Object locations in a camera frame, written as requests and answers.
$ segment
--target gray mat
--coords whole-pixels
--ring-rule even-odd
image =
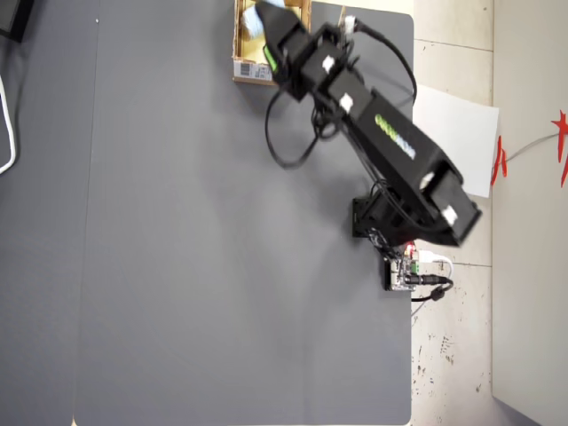
[[[23,44],[0,37],[20,149],[0,176],[0,424],[71,424],[98,2],[36,0]],[[10,158],[0,119],[0,163]]]
[[[409,17],[363,16],[412,58]],[[366,175],[343,137],[273,163],[274,89],[231,81],[232,38],[232,1],[102,0],[77,424],[406,422],[409,295],[350,236]],[[404,69],[362,40],[368,81],[410,113]],[[282,155],[311,106],[276,108]]]

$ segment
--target black cable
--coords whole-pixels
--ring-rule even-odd
[[[372,29],[371,27],[368,27],[363,22],[361,22],[359,19],[357,19],[355,21],[355,32],[365,33],[368,36],[373,37],[376,41],[384,44],[395,55],[397,55],[398,60],[400,60],[400,62],[402,63],[403,67],[405,68],[405,70],[408,73],[408,76],[410,77],[410,80],[412,82],[412,87],[413,87],[412,99],[413,99],[413,104],[414,104],[414,102],[416,101],[416,95],[418,94],[418,85],[416,84],[416,77],[414,77],[414,73],[412,71],[412,68],[410,67],[410,65],[406,61],[406,58],[404,57],[402,52],[398,49],[398,47],[391,40],[389,40],[387,37],[385,37],[382,33],[378,32],[375,29]]]
[[[450,279],[447,279],[447,287],[438,286],[432,290],[429,296],[426,297],[416,297],[412,299],[412,302],[426,302],[428,300],[433,300],[434,302],[440,300],[446,295],[446,292],[451,290],[454,287],[454,282]]]
[[[410,215],[408,213],[405,212],[405,210],[402,208],[402,206],[400,205],[400,203],[394,199],[394,197],[392,196],[392,194],[389,192],[389,189],[386,187],[386,185],[384,184],[384,182],[382,182],[381,180],[377,180],[374,184],[373,187],[379,186],[380,191],[382,194],[384,194],[385,197],[387,197],[387,201],[389,202],[389,204],[398,211],[398,213],[404,218],[406,219],[407,222],[409,222],[412,226],[414,226],[416,229],[418,229],[419,231],[423,231],[425,233],[438,233],[441,231],[444,231],[448,228],[448,225],[446,224],[442,224],[439,226],[424,226],[424,225],[420,225],[418,222],[416,222],[412,217],[410,217]]]
[[[304,165],[304,163],[310,157],[313,148],[315,148],[320,140],[331,139],[335,137],[337,133],[339,133],[341,129],[341,120],[344,113],[341,110],[335,108],[333,104],[323,98],[318,92],[314,92],[312,94],[314,105],[311,118],[314,138],[308,145],[304,153],[297,160],[294,160],[292,162],[286,161],[282,159],[282,157],[280,157],[274,149],[274,145],[272,144],[272,141],[270,139],[270,131],[268,130],[268,122],[270,121],[270,113],[272,111],[272,107],[274,107],[276,101],[286,90],[286,86],[281,87],[268,104],[268,107],[266,108],[266,116],[264,118],[264,134],[266,136],[266,144],[268,145],[268,150],[270,151],[270,154],[274,161],[284,170],[292,170],[298,169],[299,167]]]
[[[270,151],[272,158],[283,169],[290,170],[290,169],[297,169],[306,162],[308,157],[310,157],[313,148],[315,148],[316,145],[318,144],[318,140],[320,139],[320,137],[318,136],[318,134],[316,134],[313,141],[308,145],[308,148],[304,151],[304,153],[297,160],[294,160],[292,162],[287,162],[286,160],[283,160],[276,153],[276,150],[274,149],[274,146],[272,145],[272,141],[270,139],[270,132],[268,131],[268,121],[270,119],[270,112],[272,111],[272,107],[274,106],[276,101],[280,98],[280,96],[282,96],[282,93],[284,93],[285,90],[286,90],[285,87],[281,87],[272,97],[270,103],[268,104],[268,108],[266,108],[266,117],[264,118],[264,134],[266,136],[266,144],[268,145],[268,150]]]

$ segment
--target floor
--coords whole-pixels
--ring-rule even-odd
[[[326,1],[413,14],[418,83],[493,104],[493,0]],[[455,261],[456,286],[412,319],[414,426],[535,424],[492,396],[492,205],[473,198],[484,215],[462,248],[419,243]]]

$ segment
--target white cable on floor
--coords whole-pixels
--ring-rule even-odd
[[[4,82],[0,76],[0,96],[2,96],[2,109],[4,110],[4,120],[8,129],[8,138],[10,139],[10,160],[0,167],[0,175],[7,171],[16,161],[16,141],[14,140],[14,130],[10,121],[10,113],[8,112],[8,103],[6,102],[6,91],[4,90]]]

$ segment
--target cardboard box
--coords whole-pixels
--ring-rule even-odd
[[[239,83],[274,85],[272,72],[264,57],[266,44],[264,36],[249,40],[242,24],[242,13],[255,4],[256,0],[235,0],[233,36],[233,80]],[[312,29],[312,0],[286,0],[308,28]]]

